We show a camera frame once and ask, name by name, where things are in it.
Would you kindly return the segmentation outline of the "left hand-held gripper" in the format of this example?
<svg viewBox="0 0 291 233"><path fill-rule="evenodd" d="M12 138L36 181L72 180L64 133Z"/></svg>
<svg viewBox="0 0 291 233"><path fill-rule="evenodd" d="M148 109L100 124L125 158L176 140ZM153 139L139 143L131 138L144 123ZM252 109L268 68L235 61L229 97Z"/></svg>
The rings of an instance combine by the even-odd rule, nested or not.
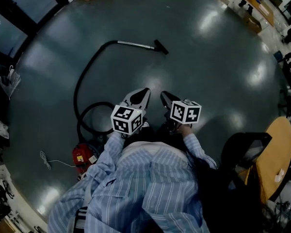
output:
<svg viewBox="0 0 291 233"><path fill-rule="evenodd" d="M143 117L150 99L149 88L140 88L128 93L111 114L113 130L132 135L143 124Z"/></svg>

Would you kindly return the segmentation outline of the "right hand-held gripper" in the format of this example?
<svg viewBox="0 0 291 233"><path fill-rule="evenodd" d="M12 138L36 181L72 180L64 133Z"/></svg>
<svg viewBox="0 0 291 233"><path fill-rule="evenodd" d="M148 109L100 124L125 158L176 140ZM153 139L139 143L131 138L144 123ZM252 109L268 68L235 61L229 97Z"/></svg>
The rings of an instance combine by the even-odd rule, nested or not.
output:
<svg viewBox="0 0 291 233"><path fill-rule="evenodd" d="M171 132L175 132L179 124L189 125L198 123L201 114L201 105L188 99L180 100L175 95L162 91L160 95L165 113L166 126Z"/></svg>

